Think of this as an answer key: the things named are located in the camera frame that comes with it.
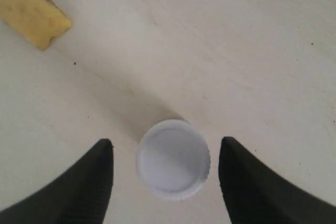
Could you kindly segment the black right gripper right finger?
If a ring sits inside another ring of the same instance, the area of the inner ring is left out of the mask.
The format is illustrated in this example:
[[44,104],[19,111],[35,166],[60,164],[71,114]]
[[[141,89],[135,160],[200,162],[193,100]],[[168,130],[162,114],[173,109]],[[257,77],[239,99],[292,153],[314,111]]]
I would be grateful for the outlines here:
[[234,137],[221,141],[218,177],[232,223],[335,223],[335,206],[279,176]]

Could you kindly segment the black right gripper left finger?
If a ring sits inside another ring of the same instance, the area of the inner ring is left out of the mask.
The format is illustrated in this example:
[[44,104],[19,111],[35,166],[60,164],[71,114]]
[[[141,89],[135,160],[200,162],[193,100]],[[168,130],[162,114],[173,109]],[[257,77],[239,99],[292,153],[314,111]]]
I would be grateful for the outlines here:
[[103,223],[113,186],[113,146],[100,139],[51,183],[1,211],[1,223]]

